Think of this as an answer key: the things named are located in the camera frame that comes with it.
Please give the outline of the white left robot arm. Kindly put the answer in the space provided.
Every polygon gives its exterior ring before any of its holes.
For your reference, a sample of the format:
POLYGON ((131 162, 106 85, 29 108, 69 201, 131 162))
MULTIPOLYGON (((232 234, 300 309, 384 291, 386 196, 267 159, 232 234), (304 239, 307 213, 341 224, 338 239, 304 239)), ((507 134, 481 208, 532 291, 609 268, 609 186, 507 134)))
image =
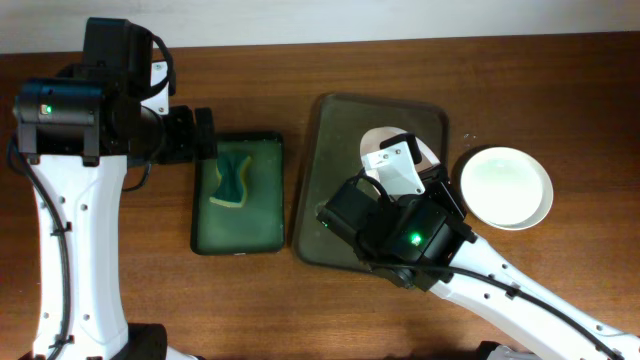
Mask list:
POLYGON ((176 73, 160 37, 92 17, 82 59, 27 81, 15 99, 9 164, 34 189, 41 305, 31 359, 177 359, 160 324, 126 320, 119 208, 127 171, 217 154, 207 108, 170 106, 176 73))

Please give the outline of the pale green plate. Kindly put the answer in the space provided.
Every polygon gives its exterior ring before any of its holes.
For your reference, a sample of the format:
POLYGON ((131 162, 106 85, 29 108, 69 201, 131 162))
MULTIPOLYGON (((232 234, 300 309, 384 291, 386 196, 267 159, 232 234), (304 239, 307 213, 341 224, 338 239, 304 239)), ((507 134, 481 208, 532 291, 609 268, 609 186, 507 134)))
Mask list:
POLYGON ((492 227, 519 231, 550 213, 554 188, 545 168, 531 155, 509 147, 476 152, 461 169, 460 189, 468 209, 492 227))

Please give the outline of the green water tray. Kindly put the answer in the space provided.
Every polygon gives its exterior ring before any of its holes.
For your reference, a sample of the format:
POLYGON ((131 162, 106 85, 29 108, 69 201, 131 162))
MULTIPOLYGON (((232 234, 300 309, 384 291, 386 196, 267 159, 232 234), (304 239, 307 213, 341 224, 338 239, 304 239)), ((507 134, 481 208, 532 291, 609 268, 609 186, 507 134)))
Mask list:
POLYGON ((210 202, 218 186, 216 159, 197 161, 191 250, 203 256, 277 252, 285 244, 284 144, 277 132, 227 133, 217 137, 223 152, 248 153, 248 199, 241 208, 210 202))

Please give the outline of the pinkish white plate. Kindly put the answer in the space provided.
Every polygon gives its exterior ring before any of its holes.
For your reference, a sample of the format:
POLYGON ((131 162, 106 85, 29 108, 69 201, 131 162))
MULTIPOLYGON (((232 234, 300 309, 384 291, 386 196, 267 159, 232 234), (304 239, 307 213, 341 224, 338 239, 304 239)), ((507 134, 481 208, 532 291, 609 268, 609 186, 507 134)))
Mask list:
POLYGON ((414 133, 397 127, 378 127, 368 130, 360 141, 360 157, 405 142, 418 173, 441 164, 434 151, 414 133))

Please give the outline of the green yellow sponge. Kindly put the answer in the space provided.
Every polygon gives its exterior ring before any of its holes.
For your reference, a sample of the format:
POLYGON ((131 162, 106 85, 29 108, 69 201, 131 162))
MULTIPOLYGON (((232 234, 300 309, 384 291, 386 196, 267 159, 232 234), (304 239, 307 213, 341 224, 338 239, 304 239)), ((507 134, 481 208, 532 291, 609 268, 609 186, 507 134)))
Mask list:
POLYGON ((247 170, 252 162, 246 152, 223 152, 216 161, 218 186, 210 202, 227 208, 241 208, 248 199, 247 170))

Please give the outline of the large dark serving tray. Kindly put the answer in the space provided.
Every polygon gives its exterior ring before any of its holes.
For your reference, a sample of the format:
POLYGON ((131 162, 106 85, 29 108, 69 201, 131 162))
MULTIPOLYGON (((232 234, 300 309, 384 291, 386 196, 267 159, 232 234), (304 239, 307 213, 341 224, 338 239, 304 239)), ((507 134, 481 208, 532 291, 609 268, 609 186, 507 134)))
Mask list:
POLYGON ((362 168, 360 142, 365 133, 386 126, 415 134, 442 163, 447 162, 449 119, 436 105, 348 93, 325 95, 316 104, 292 233, 293 249, 301 261, 366 271, 353 250, 316 216, 345 180, 362 168))

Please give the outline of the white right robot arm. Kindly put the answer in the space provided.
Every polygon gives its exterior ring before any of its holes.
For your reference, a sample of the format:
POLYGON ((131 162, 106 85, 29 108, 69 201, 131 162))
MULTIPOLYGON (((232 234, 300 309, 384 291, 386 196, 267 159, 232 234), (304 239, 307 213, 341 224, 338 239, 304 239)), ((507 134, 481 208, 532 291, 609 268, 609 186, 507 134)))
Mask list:
POLYGON ((638 336, 564 301, 477 235, 446 167, 414 134, 371 129, 360 156, 317 219, 372 273, 475 313, 541 359, 638 358, 638 336))

